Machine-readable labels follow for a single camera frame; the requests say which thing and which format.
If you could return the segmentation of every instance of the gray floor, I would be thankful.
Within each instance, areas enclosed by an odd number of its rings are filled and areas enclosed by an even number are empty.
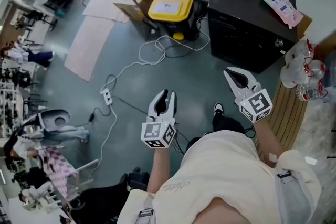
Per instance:
[[[45,45],[55,51],[57,57],[40,80],[41,94],[49,101],[48,106],[68,110],[72,115],[72,125],[85,123],[97,106],[107,112],[108,108],[99,94],[101,86],[108,74],[118,74],[124,66],[138,60],[139,47],[145,41],[133,23],[117,23],[98,58],[93,78],[89,83],[85,82],[64,67],[67,52],[84,19],[81,14],[83,9],[81,0],[75,1],[66,17],[59,20],[55,30],[47,34]],[[202,29],[207,33],[206,25],[207,23],[203,23]],[[195,47],[205,44],[206,40],[202,36]],[[172,56],[186,52],[185,48],[174,48],[167,54]],[[154,46],[144,48],[144,55],[149,61],[158,57]],[[267,87],[271,97],[283,65],[283,60],[280,59],[256,76]],[[250,127],[248,120],[234,105],[234,96],[224,79],[223,69],[228,66],[232,65],[213,57],[208,46],[185,58],[165,59],[157,66],[131,67],[118,79],[114,94],[146,111],[150,101],[161,90],[174,90],[177,94],[176,120],[180,122],[180,131],[188,139],[212,130],[215,102],[224,105],[226,115],[240,120],[244,127]],[[152,166],[153,150],[140,140],[145,115],[117,99],[114,99],[113,108],[118,115],[118,122],[105,145],[102,164],[94,173],[94,186],[115,184],[123,173],[132,171],[136,166],[148,172]],[[96,115],[94,123],[88,125],[91,132],[89,144],[71,142],[64,149],[64,155],[74,167],[100,158],[100,146],[114,117],[102,117],[98,111]],[[179,142],[182,148],[186,147],[186,141],[182,137]],[[174,174],[179,168],[182,154],[174,152],[172,148],[171,153],[171,172]]]

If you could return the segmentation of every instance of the forearm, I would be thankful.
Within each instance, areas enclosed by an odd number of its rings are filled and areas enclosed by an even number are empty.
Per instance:
[[[169,148],[157,148],[154,153],[154,163],[149,178],[147,191],[156,193],[170,177]]]
[[[269,154],[271,153],[279,158],[280,155],[284,152],[283,147],[265,120],[260,120],[254,123],[254,128],[257,133],[260,147],[264,153],[265,163],[270,167],[274,167],[275,163],[269,160]]]

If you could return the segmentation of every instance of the yellow lid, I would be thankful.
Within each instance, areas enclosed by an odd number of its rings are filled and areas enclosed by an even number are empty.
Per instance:
[[[153,20],[181,22],[188,18],[193,0],[153,0],[148,15]]]

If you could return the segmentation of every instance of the power strip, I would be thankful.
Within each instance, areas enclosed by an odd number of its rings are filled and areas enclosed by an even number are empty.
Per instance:
[[[113,101],[109,89],[105,88],[104,90],[101,91],[101,94],[104,96],[105,104],[111,105]]]

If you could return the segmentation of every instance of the plastic bottle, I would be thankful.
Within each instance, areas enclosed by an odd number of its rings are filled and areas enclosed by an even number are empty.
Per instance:
[[[286,64],[298,57],[313,59],[316,47],[317,45],[309,43],[308,39],[300,40],[285,54]]]
[[[298,57],[291,60],[281,70],[280,79],[282,84],[286,88],[293,88],[298,84],[308,83],[314,75],[310,70],[309,62],[310,58]]]
[[[320,60],[311,60],[309,63],[310,70],[314,73],[314,79],[320,80],[326,73],[326,65]]]
[[[300,101],[310,101],[323,95],[324,87],[321,81],[312,79],[307,84],[299,84],[296,87],[296,96]]]

